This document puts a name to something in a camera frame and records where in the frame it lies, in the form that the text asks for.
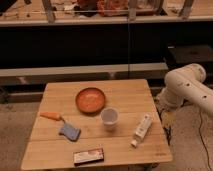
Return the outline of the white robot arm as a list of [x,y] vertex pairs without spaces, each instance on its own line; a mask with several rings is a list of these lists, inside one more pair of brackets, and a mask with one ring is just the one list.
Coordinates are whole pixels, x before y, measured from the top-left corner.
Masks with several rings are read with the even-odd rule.
[[197,63],[169,71],[164,77],[165,87],[158,94],[160,106],[177,109],[188,100],[213,118],[213,89],[203,84],[205,79],[206,71]]

